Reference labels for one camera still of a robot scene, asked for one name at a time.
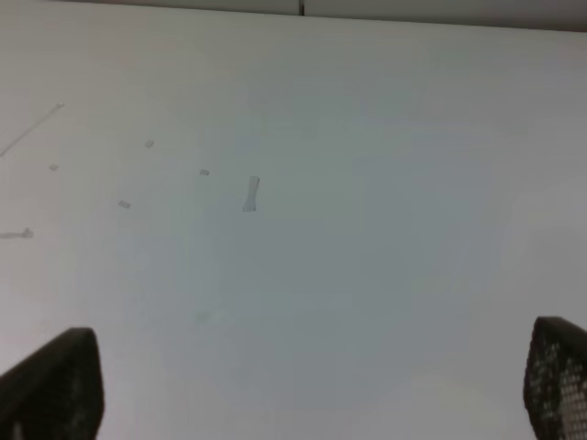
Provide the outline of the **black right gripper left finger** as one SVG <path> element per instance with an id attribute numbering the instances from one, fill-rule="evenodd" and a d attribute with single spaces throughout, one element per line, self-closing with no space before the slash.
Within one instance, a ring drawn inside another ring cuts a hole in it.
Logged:
<path id="1" fill-rule="evenodd" d="M 73 327 L 1 376 L 3 439 L 95 439 L 105 411 L 95 331 Z"/>

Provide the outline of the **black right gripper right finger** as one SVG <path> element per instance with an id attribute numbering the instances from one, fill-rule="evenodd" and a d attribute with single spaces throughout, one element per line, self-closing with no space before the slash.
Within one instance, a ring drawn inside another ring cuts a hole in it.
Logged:
<path id="1" fill-rule="evenodd" d="M 538 440 L 586 440 L 586 331 L 557 316 L 533 327 L 523 400 Z"/>

